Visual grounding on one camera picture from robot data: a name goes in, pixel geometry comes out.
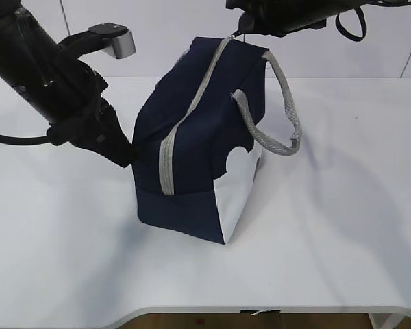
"insulated bag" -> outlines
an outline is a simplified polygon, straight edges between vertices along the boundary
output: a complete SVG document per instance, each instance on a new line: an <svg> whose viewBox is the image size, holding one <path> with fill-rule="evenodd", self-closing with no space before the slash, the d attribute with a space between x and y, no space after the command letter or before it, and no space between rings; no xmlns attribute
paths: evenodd
<svg viewBox="0 0 411 329"><path fill-rule="evenodd" d="M268 62L295 128L291 146L256 127L265 115ZM293 155L301 135L288 83L268 49L232 38L195 38L138 115L133 171L140 220L226 244L262 150Z"/></svg>

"black cable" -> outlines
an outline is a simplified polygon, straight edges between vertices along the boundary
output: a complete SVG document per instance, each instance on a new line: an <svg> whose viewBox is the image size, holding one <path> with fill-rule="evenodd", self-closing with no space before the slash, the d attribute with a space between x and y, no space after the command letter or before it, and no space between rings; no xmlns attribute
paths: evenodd
<svg viewBox="0 0 411 329"><path fill-rule="evenodd" d="M340 15L336 17L335 24L336 24L336 28L343 36L345 36L349 40L360 42L360 41L363 41L367 35L367 23L365 21L364 12L362 11L361 8L356 8L355 12L358 15L359 23L361 24L362 36L356 36L350 33L349 31L347 31L344 25L341 23Z"/></svg>
<svg viewBox="0 0 411 329"><path fill-rule="evenodd" d="M50 138L48 136L43 137L29 137L29 138L19 138L0 135L0 144L15 145L15 146L31 146L31 145L41 145L50 143Z"/></svg>
<svg viewBox="0 0 411 329"><path fill-rule="evenodd" d="M403 1L403 2L391 2L391 1L375 1L374 3L370 3L371 5L378 5L379 7L404 7L406 5L411 5L411 1Z"/></svg>

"gray zipper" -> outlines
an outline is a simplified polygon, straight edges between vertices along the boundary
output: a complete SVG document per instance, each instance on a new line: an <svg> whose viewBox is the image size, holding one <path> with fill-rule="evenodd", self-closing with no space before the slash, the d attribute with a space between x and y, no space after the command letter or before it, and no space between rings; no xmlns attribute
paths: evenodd
<svg viewBox="0 0 411 329"><path fill-rule="evenodd" d="M193 99L186 115L183 119L181 119L174 128L172 128L169 135L162 141L160 146L160 159L159 159L159 172L160 172L160 183L162 186L163 193L165 195L174 195L175 194L175 186L173 182L173 149L175 146L175 137L177 136L177 131L180 125L193 113L193 111L197 108L201 98L206 91L210 79L212 77L213 71L216 68L216 65L221 57L222 53L224 52L226 46L231 41L231 38L226 38L222 40L218 49L216 50L212 62L207 70L206 75L203 78L201 85L199 85L197 94Z"/></svg>

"black strap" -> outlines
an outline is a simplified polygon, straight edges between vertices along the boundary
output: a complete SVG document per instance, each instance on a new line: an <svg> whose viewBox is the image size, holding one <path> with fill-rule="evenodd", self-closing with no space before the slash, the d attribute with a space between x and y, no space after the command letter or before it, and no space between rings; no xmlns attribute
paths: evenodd
<svg viewBox="0 0 411 329"><path fill-rule="evenodd" d="M335 24L336 24L336 28L338 29L338 31L345 36L346 38L348 38L349 40L355 41L355 42L360 42L363 41L364 38L367 35L367 23L365 21L365 15L364 12L362 11L361 8L356 8L355 9L356 14L358 15L359 18L359 23L361 24L361 29L362 29L362 36L356 36L352 33L350 33L349 31L347 31L344 27L344 25L341 23L340 21L340 15L338 15L336 17L335 20Z"/></svg>

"rope handle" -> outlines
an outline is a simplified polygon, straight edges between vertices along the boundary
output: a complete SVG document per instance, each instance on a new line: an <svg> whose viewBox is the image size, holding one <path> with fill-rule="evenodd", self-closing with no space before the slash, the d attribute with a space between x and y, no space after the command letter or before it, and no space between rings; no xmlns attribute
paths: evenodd
<svg viewBox="0 0 411 329"><path fill-rule="evenodd" d="M303 135L300 120L297 111L295 110L294 99L292 97L288 81L286 80L282 68L280 67L278 61L275 59L274 55L270 51L267 51L263 55L263 58L265 58L271 64L275 76L279 80L280 86L282 88L285 113L288 119L294 125L295 129L294 134L290 138L292 141L292 146L289 147L282 144L274 138L266 135L256 127L256 124L254 123L253 117L251 116L251 112L249 110L247 96L243 91L241 91L240 89L236 90L232 95L232 98L238 104L240 113L250 134L256 141L259 142L259 144L261 144L261 146L263 146L268 151L280 156L293 156L300 149L301 137Z"/></svg>

